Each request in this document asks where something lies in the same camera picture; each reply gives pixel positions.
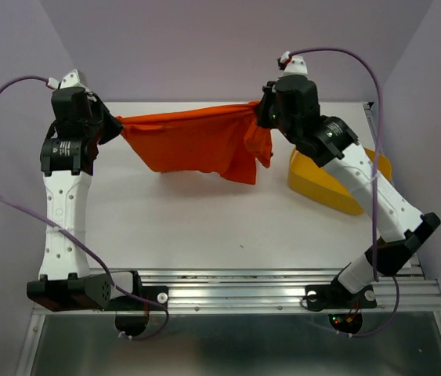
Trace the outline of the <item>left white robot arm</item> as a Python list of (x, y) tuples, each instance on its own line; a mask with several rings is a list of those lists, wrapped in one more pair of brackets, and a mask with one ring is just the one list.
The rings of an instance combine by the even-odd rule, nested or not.
[(99, 146), (118, 137), (123, 126), (83, 87), (55, 90), (51, 104), (55, 119), (40, 153), (47, 198), (45, 250), (38, 280), (27, 284), (27, 297), (53, 312), (105, 309), (110, 278), (91, 274), (81, 246)]

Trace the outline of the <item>orange t shirt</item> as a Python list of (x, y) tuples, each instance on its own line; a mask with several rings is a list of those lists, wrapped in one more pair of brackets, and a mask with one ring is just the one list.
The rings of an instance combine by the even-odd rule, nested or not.
[(257, 164), (269, 168), (271, 131), (258, 126), (256, 102), (117, 119), (122, 137), (153, 172), (217, 173), (254, 185)]

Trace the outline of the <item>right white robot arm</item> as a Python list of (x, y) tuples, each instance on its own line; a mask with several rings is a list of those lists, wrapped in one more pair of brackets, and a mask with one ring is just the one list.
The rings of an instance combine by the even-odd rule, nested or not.
[(372, 221), (372, 245), (316, 296), (347, 306), (377, 277), (394, 277), (441, 220), (415, 208), (394, 188), (341, 118), (321, 114), (313, 81), (291, 74), (267, 82), (262, 92), (258, 126), (279, 130), (300, 154), (337, 179)]

